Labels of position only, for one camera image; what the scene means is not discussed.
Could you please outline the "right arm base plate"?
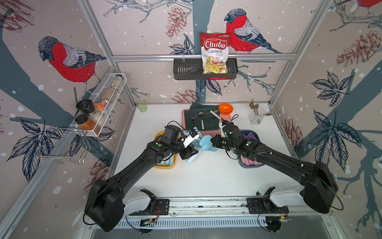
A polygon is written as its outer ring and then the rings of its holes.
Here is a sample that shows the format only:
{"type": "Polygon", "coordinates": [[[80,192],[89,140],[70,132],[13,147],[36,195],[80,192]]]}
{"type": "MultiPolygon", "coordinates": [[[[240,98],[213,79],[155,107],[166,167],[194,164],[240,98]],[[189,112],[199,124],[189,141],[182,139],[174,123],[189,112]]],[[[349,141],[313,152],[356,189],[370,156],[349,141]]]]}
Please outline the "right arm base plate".
{"type": "Polygon", "coordinates": [[[287,206],[278,207],[271,199],[270,195],[275,187],[270,187],[264,195],[257,195],[246,199],[246,207],[249,214],[288,214],[289,209],[287,206]]]}

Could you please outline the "yellow plastic tray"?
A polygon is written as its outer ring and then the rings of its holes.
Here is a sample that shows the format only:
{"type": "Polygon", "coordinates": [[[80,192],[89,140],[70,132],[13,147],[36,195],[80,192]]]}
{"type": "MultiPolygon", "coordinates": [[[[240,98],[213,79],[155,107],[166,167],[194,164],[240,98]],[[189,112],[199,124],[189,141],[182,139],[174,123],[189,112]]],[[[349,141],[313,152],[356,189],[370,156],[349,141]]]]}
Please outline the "yellow plastic tray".
{"type": "Polygon", "coordinates": [[[155,166],[157,169],[172,169],[175,167],[177,162],[177,155],[173,154],[164,160],[162,160],[159,164],[155,166]]]}

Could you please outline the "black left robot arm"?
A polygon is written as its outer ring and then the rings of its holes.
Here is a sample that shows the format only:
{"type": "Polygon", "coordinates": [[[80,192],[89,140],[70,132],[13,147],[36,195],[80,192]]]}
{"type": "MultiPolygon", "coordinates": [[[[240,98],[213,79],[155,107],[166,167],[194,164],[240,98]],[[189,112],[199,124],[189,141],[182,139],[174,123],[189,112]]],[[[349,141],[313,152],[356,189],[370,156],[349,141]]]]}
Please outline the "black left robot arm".
{"type": "Polygon", "coordinates": [[[132,186],[151,168],[164,159],[179,154],[188,159],[198,153],[192,142],[200,136],[194,130],[185,135],[175,126],[168,125],[161,137],[149,142],[144,151],[121,172],[106,181],[98,179],[91,187],[84,215],[105,232],[111,231],[124,217],[126,205],[123,198],[132,186]]]}

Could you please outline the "purple shovel pink handle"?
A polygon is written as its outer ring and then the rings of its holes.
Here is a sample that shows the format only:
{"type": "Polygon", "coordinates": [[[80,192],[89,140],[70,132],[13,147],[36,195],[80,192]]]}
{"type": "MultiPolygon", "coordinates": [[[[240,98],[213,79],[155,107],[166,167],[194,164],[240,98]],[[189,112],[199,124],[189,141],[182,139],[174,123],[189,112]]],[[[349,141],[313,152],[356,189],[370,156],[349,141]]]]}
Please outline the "purple shovel pink handle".
{"type": "Polygon", "coordinates": [[[252,133],[252,132],[250,132],[250,133],[248,133],[248,134],[242,134],[243,136],[244,136],[244,139],[245,140],[248,140],[248,139],[254,139],[254,140],[258,140],[257,139],[257,137],[252,133]]]}

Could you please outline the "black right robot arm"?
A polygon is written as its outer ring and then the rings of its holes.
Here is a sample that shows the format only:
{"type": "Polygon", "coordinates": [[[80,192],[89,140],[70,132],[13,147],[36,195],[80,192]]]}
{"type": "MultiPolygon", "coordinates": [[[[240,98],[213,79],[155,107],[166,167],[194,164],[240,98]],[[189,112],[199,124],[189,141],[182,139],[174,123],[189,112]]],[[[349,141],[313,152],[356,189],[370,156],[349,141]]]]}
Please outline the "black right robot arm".
{"type": "Polygon", "coordinates": [[[239,157],[265,164],[289,176],[304,187],[300,195],[307,206],[321,214],[329,213],[338,186],[326,164],[297,160],[271,149],[259,140],[245,139],[232,122],[226,122],[222,131],[223,135],[218,134],[211,139],[214,147],[231,150],[239,157]]]}

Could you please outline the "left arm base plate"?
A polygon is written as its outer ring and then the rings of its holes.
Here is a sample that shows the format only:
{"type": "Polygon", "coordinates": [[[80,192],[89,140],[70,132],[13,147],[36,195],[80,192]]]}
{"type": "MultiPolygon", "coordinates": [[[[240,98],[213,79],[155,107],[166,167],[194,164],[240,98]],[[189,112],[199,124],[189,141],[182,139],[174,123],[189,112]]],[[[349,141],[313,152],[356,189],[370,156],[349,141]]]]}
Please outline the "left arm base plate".
{"type": "Polygon", "coordinates": [[[125,216],[168,215],[170,200],[157,198],[151,191],[141,189],[136,195],[124,198],[125,216]]]}

